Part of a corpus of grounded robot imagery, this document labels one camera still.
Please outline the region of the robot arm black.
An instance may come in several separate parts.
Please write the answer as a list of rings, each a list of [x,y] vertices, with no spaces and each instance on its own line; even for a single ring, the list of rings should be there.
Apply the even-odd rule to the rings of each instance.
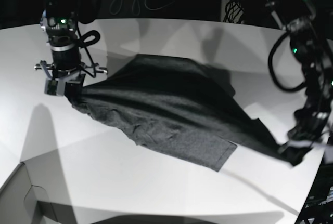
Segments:
[[[95,63],[92,56],[88,56],[90,65],[81,60],[80,49],[87,50],[100,40],[96,30],[86,34],[79,30],[79,23],[91,23],[98,16],[101,0],[96,0],[87,18],[83,17],[82,12],[90,3],[90,0],[46,0],[40,25],[53,61],[48,64],[42,60],[34,68],[46,75],[44,93],[47,95],[64,96],[69,89],[80,90],[86,75],[95,78],[98,73],[108,72],[107,68]]]
[[[267,59],[268,71],[275,86],[285,93],[305,91],[306,101],[294,112],[295,126],[287,132],[288,141],[279,153],[291,165],[300,164],[317,144],[332,113],[332,49],[317,24],[312,0],[262,0],[284,33],[275,42]],[[292,55],[300,63],[303,82],[286,87],[274,71],[273,57],[282,42],[289,38]]]

